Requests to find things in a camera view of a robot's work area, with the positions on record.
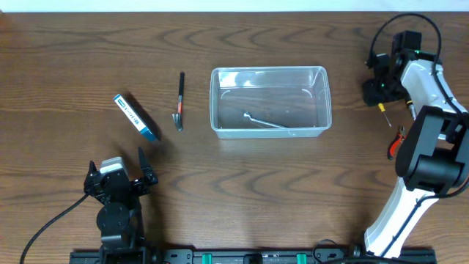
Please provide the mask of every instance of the screwdriver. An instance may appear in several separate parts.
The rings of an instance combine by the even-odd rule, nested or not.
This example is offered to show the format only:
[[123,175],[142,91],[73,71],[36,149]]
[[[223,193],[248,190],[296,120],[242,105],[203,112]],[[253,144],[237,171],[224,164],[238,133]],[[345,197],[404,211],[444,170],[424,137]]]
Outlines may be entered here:
[[410,99],[409,93],[407,93],[404,96],[404,100],[405,100],[405,105],[407,106],[407,109],[409,109],[410,114],[412,115],[412,118],[415,121],[417,119],[417,111],[416,111],[416,107],[413,105],[412,99]]
[[382,103],[378,103],[378,107],[380,108],[381,112],[384,114],[384,118],[386,118],[386,121],[388,121],[388,125],[390,128],[392,128],[393,126],[391,125],[391,122],[389,122],[389,119],[388,117],[386,116],[386,109],[384,109],[384,105]]

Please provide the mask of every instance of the wood grain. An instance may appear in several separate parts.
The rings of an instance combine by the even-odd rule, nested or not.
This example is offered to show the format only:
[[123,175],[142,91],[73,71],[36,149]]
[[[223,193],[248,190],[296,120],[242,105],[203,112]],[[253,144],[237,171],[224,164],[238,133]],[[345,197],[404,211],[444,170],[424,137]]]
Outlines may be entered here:
[[[3,14],[0,23],[0,262],[17,263],[28,240],[82,195],[90,159],[120,155],[139,177],[142,146],[159,175],[142,197],[148,238],[209,248],[309,248],[360,239],[396,180],[386,159],[396,130],[361,100],[363,62],[392,13]],[[469,18],[429,14],[443,35],[445,77],[469,105]],[[403,18],[378,39],[389,52]],[[333,125],[317,139],[219,140],[210,127],[215,67],[322,65]],[[179,72],[186,72],[184,131],[174,128]],[[130,92],[163,131],[149,144],[112,100]],[[409,125],[403,103],[388,106]],[[27,263],[68,263],[96,249],[100,204],[87,199],[37,239]],[[441,263],[467,263],[469,196],[440,201],[407,245],[433,246]]]

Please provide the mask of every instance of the metal wrench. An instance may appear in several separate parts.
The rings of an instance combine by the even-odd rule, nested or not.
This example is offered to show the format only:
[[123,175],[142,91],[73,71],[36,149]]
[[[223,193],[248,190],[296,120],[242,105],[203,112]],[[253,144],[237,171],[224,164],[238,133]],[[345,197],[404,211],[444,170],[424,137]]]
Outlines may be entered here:
[[274,128],[288,128],[288,127],[284,127],[283,125],[277,125],[277,124],[274,124],[274,123],[271,123],[271,122],[267,122],[267,121],[264,121],[264,120],[258,120],[258,119],[256,119],[256,118],[252,118],[251,113],[249,113],[248,111],[245,112],[245,113],[243,114],[243,116],[249,118],[250,121],[256,122],[256,123],[259,123],[259,124],[269,125],[269,126],[274,127]]

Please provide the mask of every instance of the black base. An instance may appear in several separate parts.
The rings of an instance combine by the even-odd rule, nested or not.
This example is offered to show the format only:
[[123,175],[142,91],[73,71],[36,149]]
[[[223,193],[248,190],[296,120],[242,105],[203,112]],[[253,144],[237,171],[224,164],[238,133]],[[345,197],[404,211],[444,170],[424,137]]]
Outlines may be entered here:
[[[346,247],[328,247],[315,250],[322,262],[345,257]],[[161,264],[152,257],[152,264]],[[437,263],[433,249],[404,249],[399,260],[412,263]],[[70,264],[105,264],[100,262],[99,252],[70,253]],[[165,264],[316,264],[310,250],[285,251],[192,251],[190,249],[172,249],[163,253]]]

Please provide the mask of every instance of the clear plastic container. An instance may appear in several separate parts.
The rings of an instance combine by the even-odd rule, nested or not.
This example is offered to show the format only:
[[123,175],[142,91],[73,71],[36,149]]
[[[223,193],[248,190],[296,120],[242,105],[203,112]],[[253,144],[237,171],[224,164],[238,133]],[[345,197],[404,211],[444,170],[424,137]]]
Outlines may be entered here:
[[[246,112],[285,128],[250,120]],[[210,82],[210,122],[220,139],[319,136],[332,125],[325,68],[216,68]]]

